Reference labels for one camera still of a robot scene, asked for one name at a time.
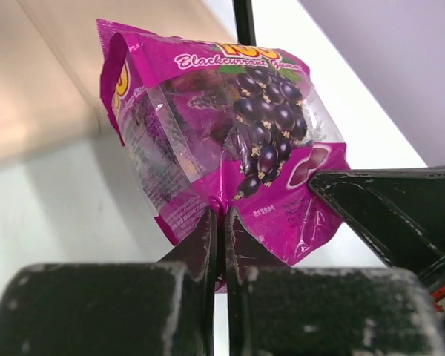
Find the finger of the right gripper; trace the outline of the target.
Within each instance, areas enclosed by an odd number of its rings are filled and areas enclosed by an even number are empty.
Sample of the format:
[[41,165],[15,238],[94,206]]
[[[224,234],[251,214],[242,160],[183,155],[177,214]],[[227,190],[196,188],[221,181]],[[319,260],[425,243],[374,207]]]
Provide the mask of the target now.
[[445,273],[445,165],[319,171],[309,188],[388,266]]

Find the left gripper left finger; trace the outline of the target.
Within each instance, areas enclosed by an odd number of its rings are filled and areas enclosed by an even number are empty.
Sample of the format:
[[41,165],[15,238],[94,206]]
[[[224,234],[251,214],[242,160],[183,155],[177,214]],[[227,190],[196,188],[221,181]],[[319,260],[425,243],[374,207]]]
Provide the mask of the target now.
[[155,263],[35,264],[0,299],[0,355],[212,355],[217,219]]

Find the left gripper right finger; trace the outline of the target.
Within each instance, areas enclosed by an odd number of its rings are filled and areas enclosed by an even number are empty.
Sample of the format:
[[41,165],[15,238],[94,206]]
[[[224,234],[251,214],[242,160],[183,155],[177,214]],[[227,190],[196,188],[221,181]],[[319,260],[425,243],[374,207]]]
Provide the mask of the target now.
[[225,218],[232,355],[445,355],[445,327],[401,268],[292,268]]

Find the purple grape candy bag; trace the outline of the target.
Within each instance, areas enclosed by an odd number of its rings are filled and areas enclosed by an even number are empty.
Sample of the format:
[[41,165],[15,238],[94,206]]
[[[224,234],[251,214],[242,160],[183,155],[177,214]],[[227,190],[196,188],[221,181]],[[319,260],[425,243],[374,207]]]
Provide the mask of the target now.
[[347,146],[302,60],[104,19],[96,27],[100,98],[171,244],[206,208],[219,219],[237,208],[290,266],[333,238],[340,218],[308,182],[346,168]]

